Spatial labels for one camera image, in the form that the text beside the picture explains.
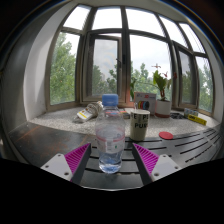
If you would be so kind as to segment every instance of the red coaster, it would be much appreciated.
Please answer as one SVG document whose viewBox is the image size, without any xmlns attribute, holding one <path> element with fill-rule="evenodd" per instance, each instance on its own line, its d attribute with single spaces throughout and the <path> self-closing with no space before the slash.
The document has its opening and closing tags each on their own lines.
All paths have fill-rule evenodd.
<svg viewBox="0 0 224 224">
<path fill-rule="evenodd" d="M 159 136 L 164 139 L 173 139 L 173 135 L 169 132 L 162 131 L 159 133 Z"/>
</svg>

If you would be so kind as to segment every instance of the window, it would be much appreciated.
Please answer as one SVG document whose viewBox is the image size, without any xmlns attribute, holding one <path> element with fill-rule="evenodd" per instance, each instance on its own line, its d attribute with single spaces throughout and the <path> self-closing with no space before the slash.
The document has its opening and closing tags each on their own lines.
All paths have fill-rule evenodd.
<svg viewBox="0 0 224 224">
<path fill-rule="evenodd" d="M 181 23 L 180 23 L 180 26 L 182 27 L 182 29 L 186 33 L 186 35 L 187 35 L 187 37 L 188 37 L 188 39 L 191 43 L 191 46 L 193 48 L 193 51 L 205 53 L 199 39 L 197 38 L 197 36 L 193 32 L 193 30 L 190 28 L 190 26 L 187 25 L 187 24 L 181 24 Z"/>
<path fill-rule="evenodd" d="M 159 73 L 167 73 L 167 78 L 171 78 L 170 57 L 167 43 L 152 38 L 130 35 L 131 48 L 131 78 L 136 78 L 135 91 L 149 92 L 157 94 L 160 98 L 159 90 L 152 86 L 152 72 L 158 64 L 161 68 Z M 171 88 L 165 89 L 166 97 L 171 99 Z"/>
<path fill-rule="evenodd" d="M 89 38 L 84 98 L 88 101 L 108 93 L 121 97 L 121 34 L 91 33 Z"/>
<path fill-rule="evenodd" d="M 120 7 L 102 7 L 97 10 L 93 30 L 122 28 Z"/>
<path fill-rule="evenodd" d="M 85 5 L 77 6 L 65 21 L 64 26 L 82 30 L 90 9 Z"/>
<path fill-rule="evenodd" d="M 75 63 L 79 36 L 60 33 L 55 45 L 50 74 L 50 104 L 75 100 Z"/>
<path fill-rule="evenodd" d="M 162 28 L 153 13 L 130 7 L 126 7 L 126 13 L 129 29 L 140 30 L 164 36 Z"/>
<path fill-rule="evenodd" d="M 152 82 L 153 66 L 158 65 L 168 79 L 174 72 L 178 75 L 165 89 L 173 105 L 211 115 L 214 86 L 209 59 L 188 24 L 139 8 L 78 5 L 57 35 L 48 75 L 50 106 L 84 105 L 116 93 L 122 107 L 132 107 L 134 79 L 134 91 L 160 98 Z"/>
<path fill-rule="evenodd" d="M 196 57 L 200 84 L 199 109 L 212 112 L 213 81 L 207 58 Z"/>
<path fill-rule="evenodd" d="M 174 22 L 171 22 L 170 20 L 165 19 L 162 16 L 160 16 L 160 19 L 164 23 L 164 25 L 167 29 L 167 32 L 169 33 L 170 39 L 172 39 L 172 40 L 180 43 L 181 45 L 187 47 L 187 44 L 186 44 L 178 26 Z"/>
</svg>

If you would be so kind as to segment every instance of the green foliage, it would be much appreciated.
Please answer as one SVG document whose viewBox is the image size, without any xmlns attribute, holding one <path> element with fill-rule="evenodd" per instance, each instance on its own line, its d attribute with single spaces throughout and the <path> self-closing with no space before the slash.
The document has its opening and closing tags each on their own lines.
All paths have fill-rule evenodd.
<svg viewBox="0 0 224 224">
<path fill-rule="evenodd" d="M 161 76 L 161 73 L 159 73 L 158 70 L 153 72 L 153 84 L 157 85 L 157 87 L 160 90 L 160 96 L 161 100 L 164 101 L 167 99 L 165 88 L 169 89 L 171 85 L 171 79 L 167 79 Z"/>
<path fill-rule="evenodd" d="M 70 42 L 64 43 L 66 39 L 65 33 L 60 33 L 58 36 L 55 50 L 52 58 L 51 74 L 50 74 L 50 103 L 58 104 L 75 100 L 75 62 L 76 55 L 71 54 L 72 45 Z M 204 66 L 203 70 L 199 68 L 199 84 L 200 98 L 199 108 L 212 111 L 213 105 L 213 82 L 210 70 Z M 99 66 L 93 66 L 92 73 L 92 94 L 102 95 L 104 93 L 117 93 L 117 65 L 114 65 L 114 70 L 109 70 L 111 75 L 106 81 L 102 80 Z M 134 99 L 134 91 L 147 92 L 157 94 L 157 98 L 162 100 L 170 99 L 171 79 L 161 76 L 156 70 L 153 73 L 153 78 L 148 77 L 149 72 L 145 69 L 145 64 L 142 63 L 140 70 L 133 68 L 131 62 L 131 83 L 130 96 Z M 190 72 L 187 71 L 182 76 L 183 79 L 183 101 L 191 100 L 192 86 Z"/>
<path fill-rule="evenodd" d="M 66 33 L 60 33 L 55 45 L 50 74 L 50 103 L 58 104 L 75 100 L 76 56 L 70 53 L 72 45 L 64 43 Z"/>
<path fill-rule="evenodd" d="M 117 93 L 117 65 L 114 65 L 113 69 L 109 70 L 112 78 L 107 78 L 106 81 L 102 80 L 101 71 L 99 66 L 93 65 L 93 77 L 92 77 L 92 94 L 102 95 L 108 93 Z"/>
<path fill-rule="evenodd" d="M 198 69 L 200 97 L 199 108 L 208 112 L 212 111 L 213 106 L 213 82 L 210 70 L 204 65 L 204 70 Z"/>
</svg>

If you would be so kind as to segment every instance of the potted plant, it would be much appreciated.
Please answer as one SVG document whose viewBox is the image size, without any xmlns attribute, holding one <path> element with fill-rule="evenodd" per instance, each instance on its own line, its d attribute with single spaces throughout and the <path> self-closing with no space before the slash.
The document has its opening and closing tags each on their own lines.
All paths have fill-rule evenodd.
<svg viewBox="0 0 224 224">
<path fill-rule="evenodd" d="M 163 73 L 164 77 L 159 73 L 158 67 L 161 68 L 161 66 L 152 66 L 156 67 L 156 71 L 153 72 L 153 84 L 155 87 L 157 87 L 160 91 L 160 99 L 156 100 L 156 110 L 155 110 L 155 115 L 157 117 L 162 117 L 162 118 L 168 118 L 170 117 L 170 110 L 171 110 L 171 101 L 167 100 L 165 96 L 165 88 L 169 89 L 171 85 L 172 79 L 167 79 L 167 72 L 166 74 Z"/>
</svg>

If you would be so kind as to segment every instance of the table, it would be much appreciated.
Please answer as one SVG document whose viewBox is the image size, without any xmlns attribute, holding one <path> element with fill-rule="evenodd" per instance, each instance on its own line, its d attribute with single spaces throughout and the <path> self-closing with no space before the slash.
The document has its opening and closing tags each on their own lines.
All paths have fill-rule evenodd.
<svg viewBox="0 0 224 224">
<path fill-rule="evenodd" d="M 80 186 L 102 190 L 124 190 L 143 187 L 141 173 L 132 154 L 132 143 L 150 149 L 158 155 L 167 154 L 180 167 L 210 161 L 223 142 L 223 128 L 218 125 L 203 131 L 175 135 L 172 140 L 160 137 L 136 142 L 125 138 L 122 167 L 118 173 L 105 174 L 98 166 L 98 152 L 94 135 L 63 131 L 25 122 L 9 133 L 10 140 L 28 164 L 41 167 L 55 154 L 66 154 L 86 143 L 91 143 Z"/>
</svg>

